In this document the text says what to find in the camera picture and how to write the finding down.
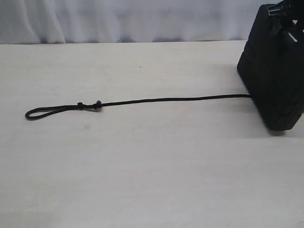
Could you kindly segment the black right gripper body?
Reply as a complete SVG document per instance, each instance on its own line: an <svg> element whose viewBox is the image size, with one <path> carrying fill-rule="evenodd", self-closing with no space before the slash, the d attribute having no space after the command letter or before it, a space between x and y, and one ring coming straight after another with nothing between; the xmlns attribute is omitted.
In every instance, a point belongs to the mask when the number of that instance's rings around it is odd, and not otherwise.
<svg viewBox="0 0 304 228"><path fill-rule="evenodd" d="M267 8L268 15L274 19L272 26L273 33L294 27L304 30L304 1L283 0Z"/></svg>

